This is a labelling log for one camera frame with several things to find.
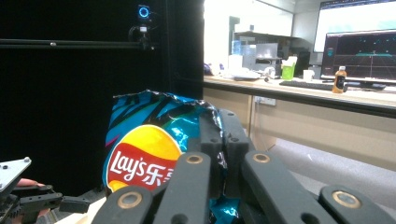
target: monitor screen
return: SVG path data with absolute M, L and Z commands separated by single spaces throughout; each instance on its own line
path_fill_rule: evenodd
M 314 52 L 323 52 L 327 33 L 396 29 L 396 0 L 336 0 L 322 2 Z
M 396 30 L 327 34 L 322 77 L 342 65 L 348 80 L 396 83 Z

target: lay's chip bag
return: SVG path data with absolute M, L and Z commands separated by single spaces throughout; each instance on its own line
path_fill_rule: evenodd
M 189 139 L 199 137 L 198 118 L 206 110 L 216 112 L 208 103 L 170 93 L 115 97 L 102 176 L 108 193 L 130 185 L 153 190 L 166 182 Z

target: green cup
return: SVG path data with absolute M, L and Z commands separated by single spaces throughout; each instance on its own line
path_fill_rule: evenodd
M 282 68 L 282 79 L 292 80 L 294 77 L 294 67 L 293 66 L 283 66 Z

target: lay's logo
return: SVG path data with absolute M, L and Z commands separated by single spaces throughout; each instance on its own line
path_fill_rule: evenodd
M 156 189 L 171 177 L 181 150 L 165 130 L 142 125 L 114 147 L 106 168 L 107 186 L 114 192 L 135 185 Z

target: desk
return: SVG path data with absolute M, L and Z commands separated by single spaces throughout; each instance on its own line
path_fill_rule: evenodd
M 205 76 L 204 99 L 217 107 L 224 107 L 223 102 L 217 105 L 218 99 L 243 99 L 224 108 L 247 111 L 242 118 L 235 113 L 247 120 L 257 149 L 268 149 L 274 138 L 283 138 L 396 171 L 395 93 L 348 90 L 335 94 L 279 86 L 277 81 Z M 276 105 L 255 104 L 255 95 L 277 99 Z

